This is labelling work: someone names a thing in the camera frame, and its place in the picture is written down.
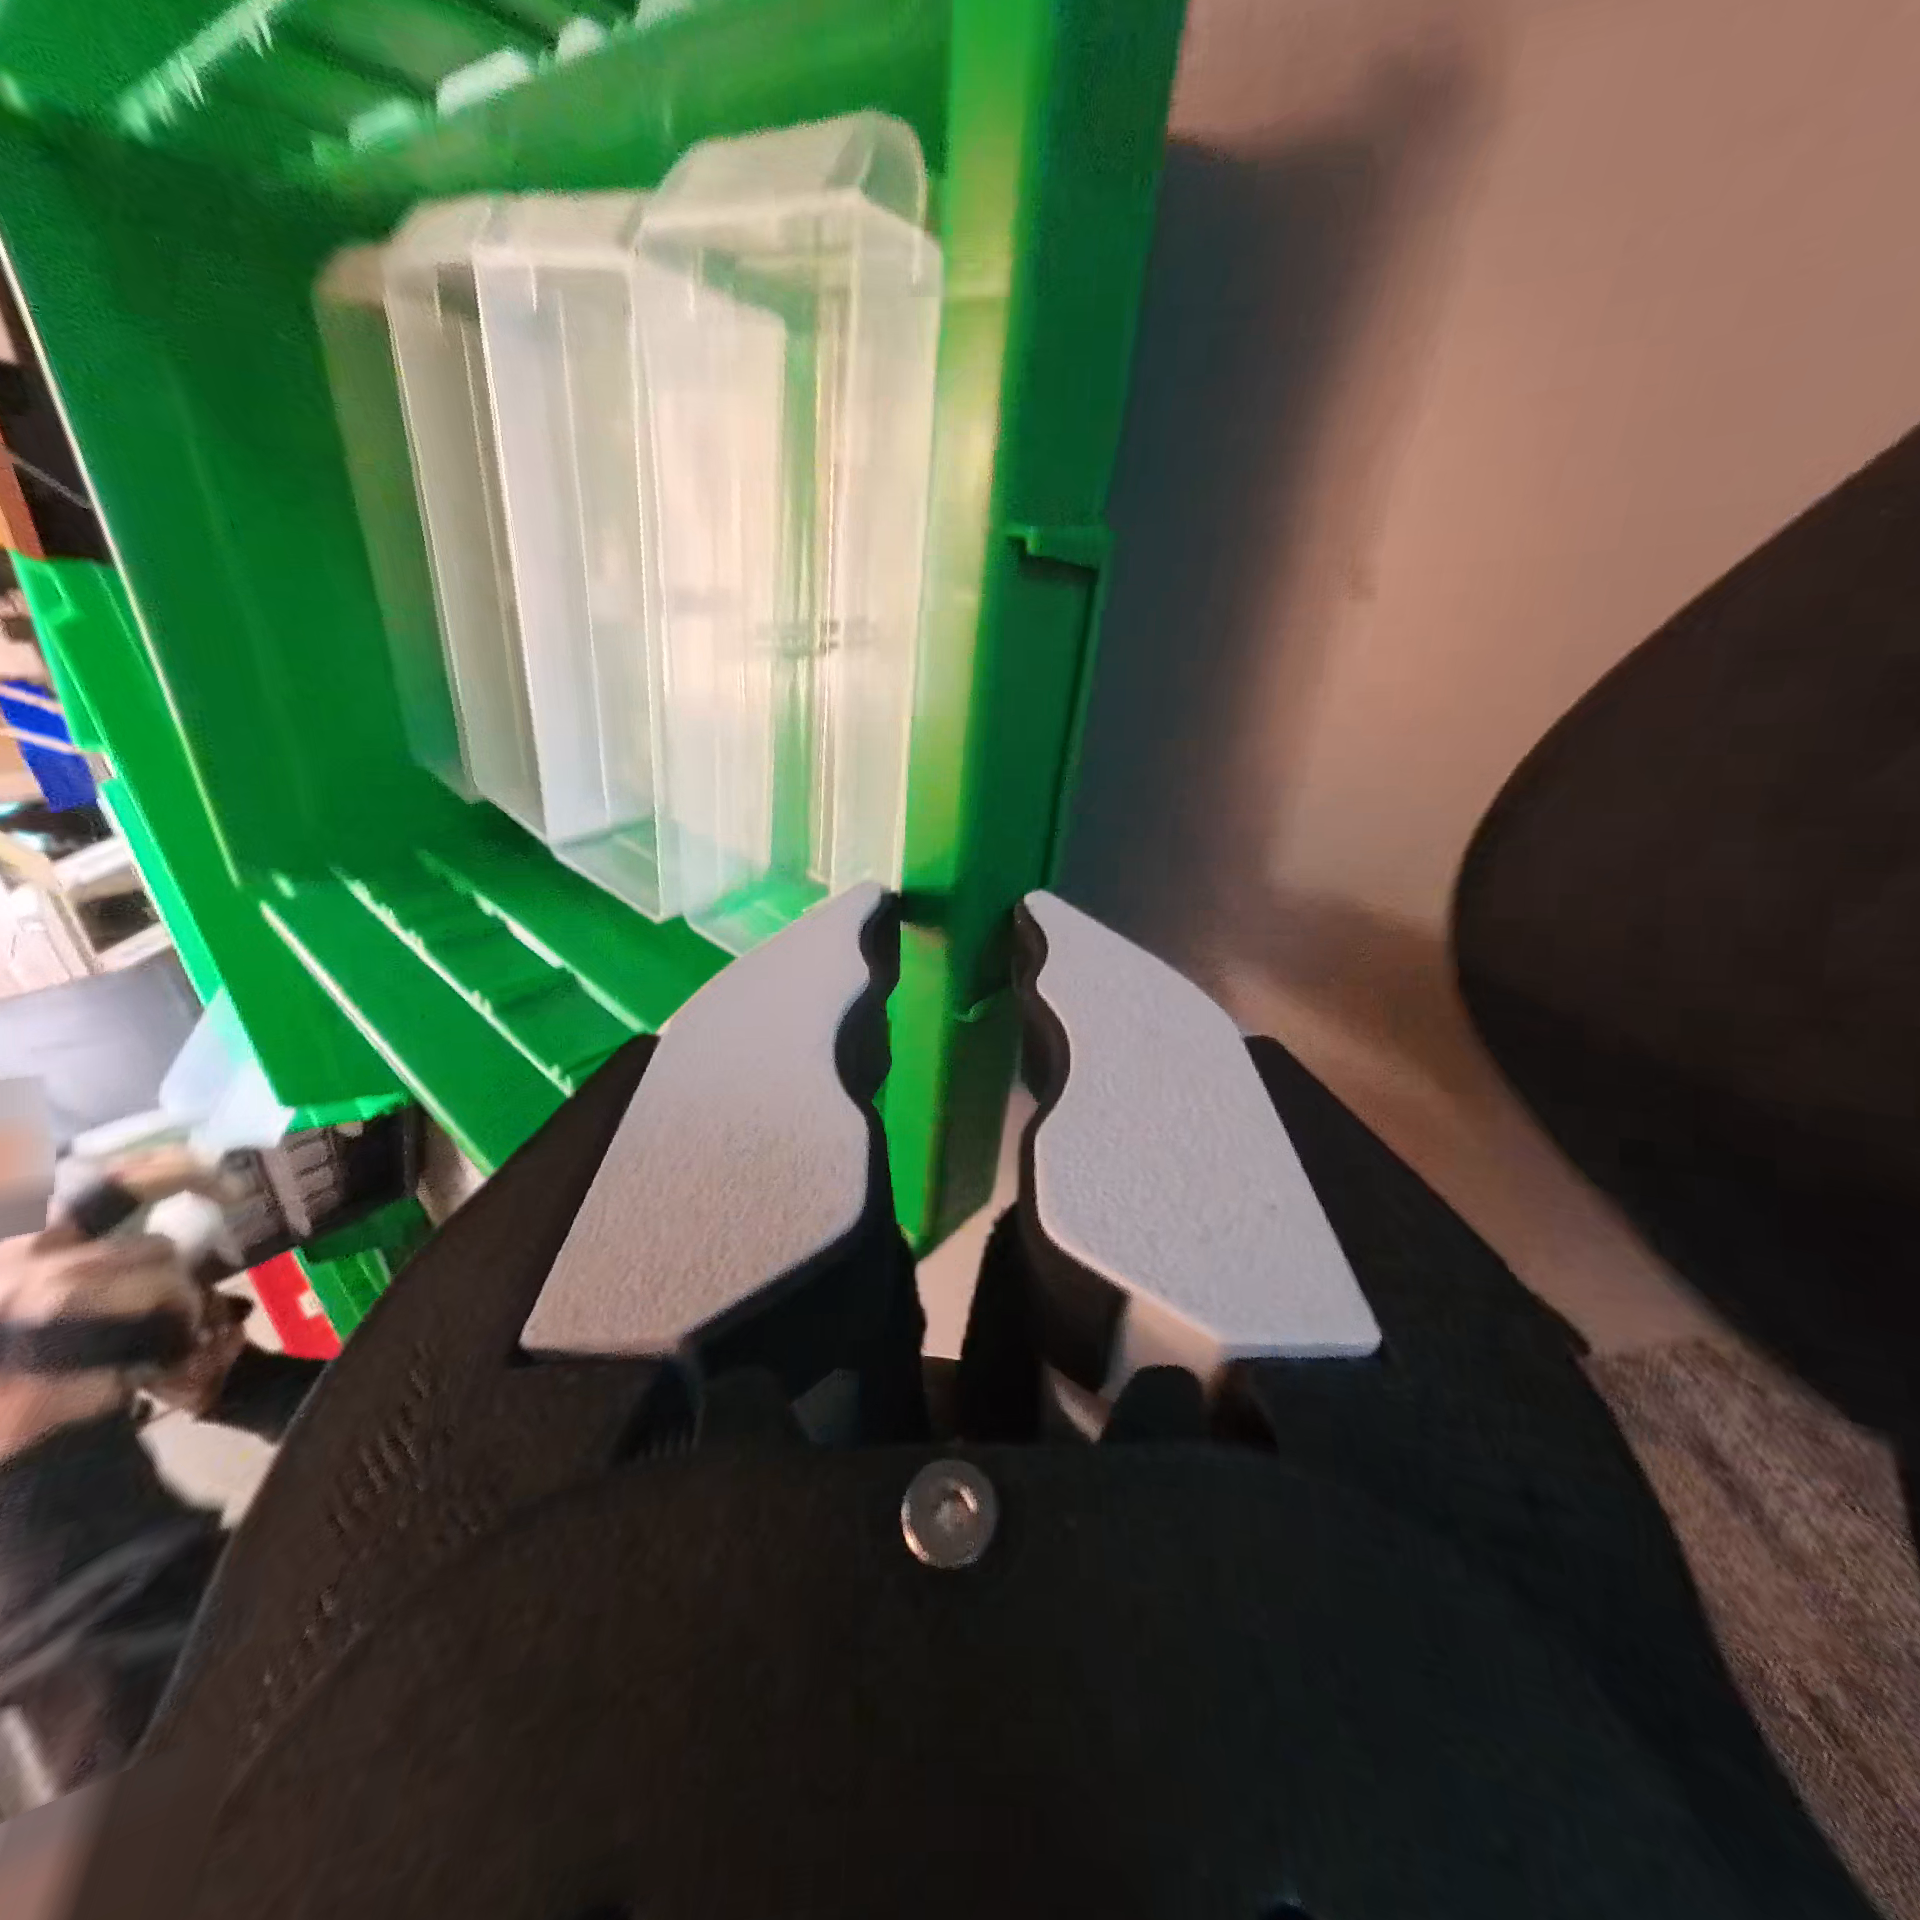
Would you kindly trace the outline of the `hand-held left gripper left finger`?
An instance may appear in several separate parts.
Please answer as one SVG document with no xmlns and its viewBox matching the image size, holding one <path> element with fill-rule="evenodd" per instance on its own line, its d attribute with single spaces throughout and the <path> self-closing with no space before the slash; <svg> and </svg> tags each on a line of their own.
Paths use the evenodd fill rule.
<svg viewBox="0 0 1920 1920">
<path fill-rule="evenodd" d="M 919 1364 L 878 1089 L 895 897 L 815 903 L 664 1024 L 535 1295 L 535 1359 Z"/>
</svg>

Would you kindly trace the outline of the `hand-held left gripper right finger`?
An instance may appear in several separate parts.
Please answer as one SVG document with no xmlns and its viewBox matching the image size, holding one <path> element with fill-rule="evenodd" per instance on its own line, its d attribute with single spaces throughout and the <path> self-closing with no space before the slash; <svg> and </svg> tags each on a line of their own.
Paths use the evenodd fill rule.
<svg viewBox="0 0 1920 1920">
<path fill-rule="evenodd" d="M 1265 1359 L 1369 1359 L 1381 1326 L 1237 1021 L 1055 893 L 1014 911 L 1034 1113 L 1018 1238 L 1043 1364 L 1114 1401 Z"/>
</svg>

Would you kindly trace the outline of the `clear plastic drawer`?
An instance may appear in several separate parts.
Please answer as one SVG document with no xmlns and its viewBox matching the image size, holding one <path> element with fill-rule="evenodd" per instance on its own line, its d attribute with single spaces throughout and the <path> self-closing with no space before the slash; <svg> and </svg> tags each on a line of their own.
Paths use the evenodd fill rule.
<svg viewBox="0 0 1920 1920">
<path fill-rule="evenodd" d="M 336 252 L 319 272 L 313 307 L 406 747 L 459 800 L 472 801 L 400 403 L 384 248 Z"/>
<path fill-rule="evenodd" d="M 529 825 L 577 875 L 663 920 L 630 286 L 641 211 L 630 190 L 501 198 L 470 273 L 535 766 Z"/>
<path fill-rule="evenodd" d="M 745 952 L 899 872 L 944 307 L 917 133 L 686 151 L 630 296 L 663 852 L 683 920 Z"/>
<path fill-rule="evenodd" d="M 385 244 L 381 307 L 432 590 L 454 771 L 470 800 L 543 828 L 475 248 L 501 196 L 413 208 Z"/>
</svg>

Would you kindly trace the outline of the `green plastic drawer cabinet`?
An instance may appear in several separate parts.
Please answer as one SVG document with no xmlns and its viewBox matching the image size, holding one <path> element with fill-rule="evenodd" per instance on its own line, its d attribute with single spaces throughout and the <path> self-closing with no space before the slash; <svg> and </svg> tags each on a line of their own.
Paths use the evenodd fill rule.
<svg viewBox="0 0 1920 1920">
<path fill-rule="evenodd" d="M 3 257 L 95 501 L 110 750 L 279 1096 L 495 1167 L 713 948 L 413 760 L 322 363 L 417 201 L 643 188 L 705 136 L 919 136 L 945 264 L 883 1087 L 902 1227 L 993 1185 L 1006 937 L 1049 877 L 1113 540 L 1183 5 L 3 5 Z"/>
<path fill-rule="evenodd" d="M 208 879 L 216 907 L 231 884 L 127 590 L 102 561 L 15 555 L 13 564 L 71 742 L 102 763 L 107 817 L 127 840 L 191 992 L 216 1001 L 223 977 L 193 884 Z"/>
</svg>

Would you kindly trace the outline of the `black ribbed device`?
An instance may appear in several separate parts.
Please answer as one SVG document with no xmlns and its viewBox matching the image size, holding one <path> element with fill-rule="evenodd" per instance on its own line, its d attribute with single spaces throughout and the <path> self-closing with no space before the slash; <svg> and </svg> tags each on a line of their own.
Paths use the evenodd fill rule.
<svg viewBox="0 0 1920 1920">
<path fill-rule="evenodd" d="M 413 1108 L 232 1149 L 223 1160 L 223 1257 L 231 1269 L 251 1269 L 353 1231 L 374 1213 L 413 1199 L 419 1149 L 422 1124 Z"/>
</svg>

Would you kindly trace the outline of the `red plastic box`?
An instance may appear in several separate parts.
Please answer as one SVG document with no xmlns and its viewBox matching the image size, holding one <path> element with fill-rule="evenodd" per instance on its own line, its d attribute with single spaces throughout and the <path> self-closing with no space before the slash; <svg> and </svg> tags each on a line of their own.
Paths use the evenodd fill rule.
<svg viewBox="0 0 1920 1920">
<path fill-rule="evenodd" d="M 339 1353 L 343 1339 L 294 1252 L 251 1265 L 247 1283 L 283 1353 L 322 1363 Z"/>
</svg>

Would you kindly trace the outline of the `black upholstered chair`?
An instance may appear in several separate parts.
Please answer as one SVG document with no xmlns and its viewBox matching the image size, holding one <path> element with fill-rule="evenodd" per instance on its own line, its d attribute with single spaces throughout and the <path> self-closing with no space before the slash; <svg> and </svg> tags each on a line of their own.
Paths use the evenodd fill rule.
<svg viewBox="0 0 1920 1920">
<path fill-rule="evenodd" d="M 1450 952 L 1571 1165 L 1914 1456 L 1914 431 L 1543 735 L 1463 859 Z"/>
</svg>

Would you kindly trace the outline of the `blue plastic bin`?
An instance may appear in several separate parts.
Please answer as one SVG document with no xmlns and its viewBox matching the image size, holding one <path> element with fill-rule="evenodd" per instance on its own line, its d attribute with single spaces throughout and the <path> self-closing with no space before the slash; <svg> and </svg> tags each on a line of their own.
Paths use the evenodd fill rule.
<svg viewBox="0 0 1920 1920">
<path fill-rule="evenodd" d="M 89 759 L 45 685 L 1 678 L 1 721 L 50 811 L 81 808 L 95 800 Z"/>
</svg>

